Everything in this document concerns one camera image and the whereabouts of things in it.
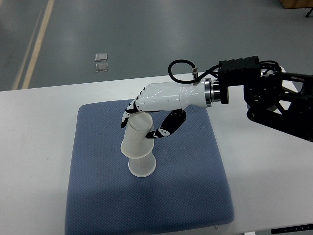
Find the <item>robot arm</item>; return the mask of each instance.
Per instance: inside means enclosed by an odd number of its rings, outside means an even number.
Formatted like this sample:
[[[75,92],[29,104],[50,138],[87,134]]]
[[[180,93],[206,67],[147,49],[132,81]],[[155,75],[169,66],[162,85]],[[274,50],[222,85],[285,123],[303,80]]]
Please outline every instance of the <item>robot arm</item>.
[[[211,79],[203,79],[197,85],[165,82],[150,84],[144,88],[140,95],[126,108],[121,127],[125,127],[131,114],[144,112],[157,112],[160,110],[172,111],[162,125],[147,138],[161,138],[173,134],[186,120],[184,111],[189,105],[202,108],[211,106],[210,89],[213,89]]]
[[[194,79],[177,80],[171,72],[172,66],[177,63],[189,64]],[[173,110],[161,127],[148,133],[147,138],[169,136],[186,120],[184,109],[187,106],[206,108],[217,101],[228,104],[228,87],[243,85],[244,99],[249,107],[247,117],[251,121],[313,141],[313,76],[281,72],[277,62],[259,62],[257,56],[220,61],[201,76],[198,76],[195,65],[186,60],[173,61],[168,71],[175,82],[145,87],[126,108],[122,128],[131,114]],[[208,74],[216,77],[216,80],[212,82],[205,78]],[[301,82],[301,91],[293,92],[284,88],[283,80]],[[290,102],[289,108],[284,109],[280,101]]]

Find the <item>white robotic hand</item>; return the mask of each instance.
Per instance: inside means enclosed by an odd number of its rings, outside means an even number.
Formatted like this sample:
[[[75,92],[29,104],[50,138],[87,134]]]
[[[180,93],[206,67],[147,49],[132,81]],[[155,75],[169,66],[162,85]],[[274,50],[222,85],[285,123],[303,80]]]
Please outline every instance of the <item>white robotic hand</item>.
[[[172,111],[155,131],[147,134],[148,139],[166,137],[173,134],[186,120],[184,111],[189,105],[202,108],[211,106],[214,100],[214,83],[211,79],[202,79],[197,85],[176,82],[153,83],[146,86],[140,95],[126,108],[121,127],[124,128],[128,118],[140,111]]]

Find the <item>blue cushion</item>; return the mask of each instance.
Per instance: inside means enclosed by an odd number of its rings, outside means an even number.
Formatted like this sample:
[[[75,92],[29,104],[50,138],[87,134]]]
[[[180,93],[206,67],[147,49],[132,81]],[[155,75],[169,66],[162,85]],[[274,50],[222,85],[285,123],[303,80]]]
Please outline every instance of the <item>blue cushion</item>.
[[[155,140],[154,173],[133,176],[120,151],[129,100],[88,104],[77,117],[66,235],[157,234],[230,223],[234,210],[205,109],[190,106],[173,135]],[[151,113],[154,127],[169,112]]]

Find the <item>white table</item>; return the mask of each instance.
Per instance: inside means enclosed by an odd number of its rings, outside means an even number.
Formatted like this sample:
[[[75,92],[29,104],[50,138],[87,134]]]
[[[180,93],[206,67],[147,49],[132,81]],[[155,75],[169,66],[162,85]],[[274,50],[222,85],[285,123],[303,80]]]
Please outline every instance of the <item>white table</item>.
[[[1,92],[0,234],[64,234],[79,107],[132,99],[144,86],[164,81],[170,78]],[[229,88],[229,99],[228,105],[213,103],[207,111],[235,220],[217,230],[208,227],[192,234],[236,234],[313,223],[313,143],[249,121],[242,87]]]

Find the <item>white plastic cup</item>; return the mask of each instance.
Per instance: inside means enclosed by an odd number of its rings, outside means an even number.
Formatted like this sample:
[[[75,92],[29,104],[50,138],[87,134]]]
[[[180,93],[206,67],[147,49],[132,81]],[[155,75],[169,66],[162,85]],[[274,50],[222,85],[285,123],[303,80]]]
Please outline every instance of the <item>white plastic cup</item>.
[[[146,138],[152,130],[153,121],[148,113],[133,114],[128,119],[121,151],[129,158],[130,172],[137,177],[149,176],[156,168],[156,159],[152,154],[154,139]]]
[[[156,169],[156,158],[150,152],[147,156],[138,159],[129,158],[128,168],[130,172],[137,177],[147,177]]]

